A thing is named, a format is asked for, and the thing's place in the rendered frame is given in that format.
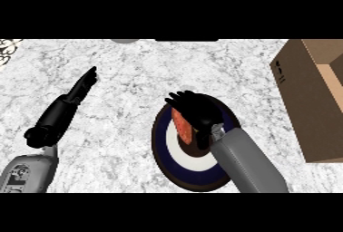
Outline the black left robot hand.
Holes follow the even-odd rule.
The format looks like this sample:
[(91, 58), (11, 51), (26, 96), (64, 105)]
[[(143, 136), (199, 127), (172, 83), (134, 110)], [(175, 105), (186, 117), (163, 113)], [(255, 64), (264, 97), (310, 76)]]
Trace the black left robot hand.
[(61, 94), (44, 110), (35, 126), (23, 133), (26, 145), (39, 149), (54, 145), (64, 135), (69, 123), (87, 93), (95, 83), (95, 67), (78, 78), (67, 94)]

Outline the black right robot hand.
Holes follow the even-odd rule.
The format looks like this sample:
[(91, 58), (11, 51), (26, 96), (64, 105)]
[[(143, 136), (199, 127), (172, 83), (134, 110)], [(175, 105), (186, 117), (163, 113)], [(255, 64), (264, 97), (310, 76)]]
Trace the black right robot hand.
[(168, 98), (163, 100), (196, 129), (196, 147), (199, 150), (205, 150), (209, 136), (221, 134), (223, 117), (220, 108), (203, 94), (192, 91), (169, 92)]

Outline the orange sweet potato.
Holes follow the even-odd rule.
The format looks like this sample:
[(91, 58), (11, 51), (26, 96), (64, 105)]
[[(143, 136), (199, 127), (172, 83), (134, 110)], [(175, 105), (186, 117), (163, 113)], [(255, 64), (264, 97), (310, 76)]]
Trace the orange sweet potato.
[(180, 112), (171, 109), (171, 119), (175, 125), (178, 137), (186, 145), (192, 143), (193, 128), (189, 122), (183, 119)]

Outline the navy and white round plate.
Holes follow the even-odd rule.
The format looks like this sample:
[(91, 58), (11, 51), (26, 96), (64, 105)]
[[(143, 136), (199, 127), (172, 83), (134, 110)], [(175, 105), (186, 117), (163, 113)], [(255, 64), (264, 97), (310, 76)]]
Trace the navy and white round plate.
[(196, 130), (193, 128), (187, 130), (192, 132), (184, 140), (178, 136), (171, 106), (165, 104), (150, 128), (153, 159), (165, 177), (180, 188), (206, 192), (218, 189), (230, 178), (209, 153), (212, 139), (206, 139), (206, 148), (199, 150)]

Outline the brown cardboard box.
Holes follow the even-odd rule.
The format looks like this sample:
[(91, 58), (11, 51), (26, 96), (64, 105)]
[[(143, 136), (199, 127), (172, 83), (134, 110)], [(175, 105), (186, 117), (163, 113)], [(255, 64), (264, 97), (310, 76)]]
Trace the brown cardboard box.
[(307, 163), (343, 163), (343, 39), (291, 39), (270, 62)]

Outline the white patterned cloth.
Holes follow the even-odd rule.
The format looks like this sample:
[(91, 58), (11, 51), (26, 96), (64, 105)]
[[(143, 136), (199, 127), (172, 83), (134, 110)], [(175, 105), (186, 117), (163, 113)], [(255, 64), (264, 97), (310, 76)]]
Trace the white patterned cloth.
[(0, 39), (0, 70), (5, 66), (20, 44), (22, 39)]

